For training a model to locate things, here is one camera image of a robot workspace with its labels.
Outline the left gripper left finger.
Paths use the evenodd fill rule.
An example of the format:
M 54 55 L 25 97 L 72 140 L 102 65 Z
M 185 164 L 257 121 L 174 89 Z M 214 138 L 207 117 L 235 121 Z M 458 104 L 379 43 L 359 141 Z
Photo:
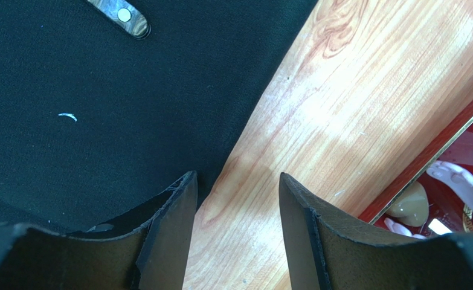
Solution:
M 88 231 L 0 224 L 0 289 L 181 289 L 197 200 L 189 171 Z

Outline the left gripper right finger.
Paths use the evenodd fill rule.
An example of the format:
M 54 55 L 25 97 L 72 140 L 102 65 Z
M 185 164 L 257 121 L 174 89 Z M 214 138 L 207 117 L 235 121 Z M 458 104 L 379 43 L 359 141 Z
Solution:
M 392 233 L 322 200 L 287 173 L 278 195 L 293 289 L 473 289 L 473 233 Z

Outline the black cloth mat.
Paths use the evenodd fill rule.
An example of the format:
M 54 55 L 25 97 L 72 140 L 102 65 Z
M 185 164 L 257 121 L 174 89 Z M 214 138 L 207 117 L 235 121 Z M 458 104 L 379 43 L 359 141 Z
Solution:
M 0 222 L 85 231 L 183 174 L 210 193 L 315 1 L 0 1 Z

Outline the pink handled metal tongs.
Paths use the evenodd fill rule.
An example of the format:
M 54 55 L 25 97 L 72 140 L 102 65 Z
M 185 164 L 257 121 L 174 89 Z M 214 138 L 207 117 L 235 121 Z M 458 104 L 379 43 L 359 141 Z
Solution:
M 436 161 L 416 181 L 423 185 L 428 197 L 430 212 L 426 223 L 421 227 L 410 227 L 389 217 L 385 212 L 378 226 L 396 234 L 418 239 L 450 233 L 473 232 L 473 174 L 471 172 L 453 163 Z

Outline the red lacquer tray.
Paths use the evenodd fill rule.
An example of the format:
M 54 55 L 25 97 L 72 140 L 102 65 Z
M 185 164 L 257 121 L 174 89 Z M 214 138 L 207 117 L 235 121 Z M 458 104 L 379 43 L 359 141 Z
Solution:
M 360 219 L 419 239 L 473 232 L 473 101 Z

